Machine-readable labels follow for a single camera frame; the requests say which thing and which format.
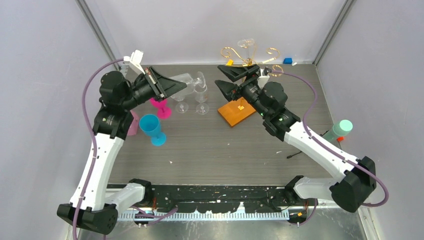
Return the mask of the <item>clear wine glass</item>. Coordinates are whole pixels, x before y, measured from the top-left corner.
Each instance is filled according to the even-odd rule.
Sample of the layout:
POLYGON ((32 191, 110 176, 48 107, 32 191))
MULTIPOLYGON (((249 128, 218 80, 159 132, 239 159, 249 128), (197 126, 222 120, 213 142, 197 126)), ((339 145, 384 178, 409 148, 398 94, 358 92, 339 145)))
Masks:
POLYGON ((194 89, 194 93, 195 100, 198 102, 198 105, 196 106, 196 112, 200 115, 206 115, 210 110, 208 104, 206 103, 209 96, 208 87, 200 87, 197 85, 194 89))
POLYGON ((175 105, 175 111, 176 112, 183 114, 183 113, 186 113, 189 110, 189 105, 186 102, 184 102, 186 95, 176 95, 176 94, 174 94, 174 95, 171 96, 171 98, 177 102, 176 105, 175 105))

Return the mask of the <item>pink wine glass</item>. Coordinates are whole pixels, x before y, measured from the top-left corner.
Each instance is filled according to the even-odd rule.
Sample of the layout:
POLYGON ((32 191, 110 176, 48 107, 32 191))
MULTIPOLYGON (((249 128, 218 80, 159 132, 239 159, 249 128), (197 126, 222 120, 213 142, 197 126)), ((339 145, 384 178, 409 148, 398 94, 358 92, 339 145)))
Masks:
POLYGON ((150 103, 157 108, 156 115, 159 119, 168 119, 172 115, 172 110, 168 107, 168 100, 157 101, 151 98, 150 103))

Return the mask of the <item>blue wine glass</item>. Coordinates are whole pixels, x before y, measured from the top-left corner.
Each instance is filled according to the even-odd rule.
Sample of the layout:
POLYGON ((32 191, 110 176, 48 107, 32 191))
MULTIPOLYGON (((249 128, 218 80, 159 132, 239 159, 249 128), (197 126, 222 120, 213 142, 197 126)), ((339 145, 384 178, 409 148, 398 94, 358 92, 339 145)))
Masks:
POLYGON ((150 137, 153 146, 165 144, 167 136, 162 132, 160 119, 154 114, 146 114, 139 120, 139 127, 145 135, 150 137))

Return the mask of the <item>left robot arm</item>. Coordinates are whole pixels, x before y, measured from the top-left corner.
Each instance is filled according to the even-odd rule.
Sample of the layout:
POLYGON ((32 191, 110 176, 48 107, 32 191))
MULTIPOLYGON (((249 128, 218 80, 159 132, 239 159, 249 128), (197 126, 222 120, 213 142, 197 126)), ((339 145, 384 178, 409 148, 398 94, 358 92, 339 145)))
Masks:
POLYGON ((148 207, 153 202, 151 183, 137 178, 107 197, 109 178, 133 122, 132 109, 151 99, 163 101, 186 87, 186 83, 163 76, 153 67, 143 70, 134 82, 120 71, 101 77, 101 107, 94 121, 87 124, 91 136, 87 163, 69 202, 58 206, 58 217, 74 230, 108 235, 119 214, 136 204, 148 207))

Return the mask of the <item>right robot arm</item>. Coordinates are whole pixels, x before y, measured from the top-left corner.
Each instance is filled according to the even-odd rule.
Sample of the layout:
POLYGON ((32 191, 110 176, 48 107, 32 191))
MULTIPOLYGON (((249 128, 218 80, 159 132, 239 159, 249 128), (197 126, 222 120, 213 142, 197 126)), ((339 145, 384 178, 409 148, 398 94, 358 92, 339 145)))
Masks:
POLYGON ((265 130, 309 156, 323 167, 330 178, 309 178, 298 175, 285 187, 285 199, 299 205, 306 199, 335 202, 343 210, 354 213, 366 206, 366 199, 377 187, 375 162, 349 154, 311 130, 304 121, 286 108, 287 94, 275 81, 259 85, 259 79, 272 70, 258 65, 217 67, 228 81, 215 80, 229 102, 244 98, 263 119, 265 130))

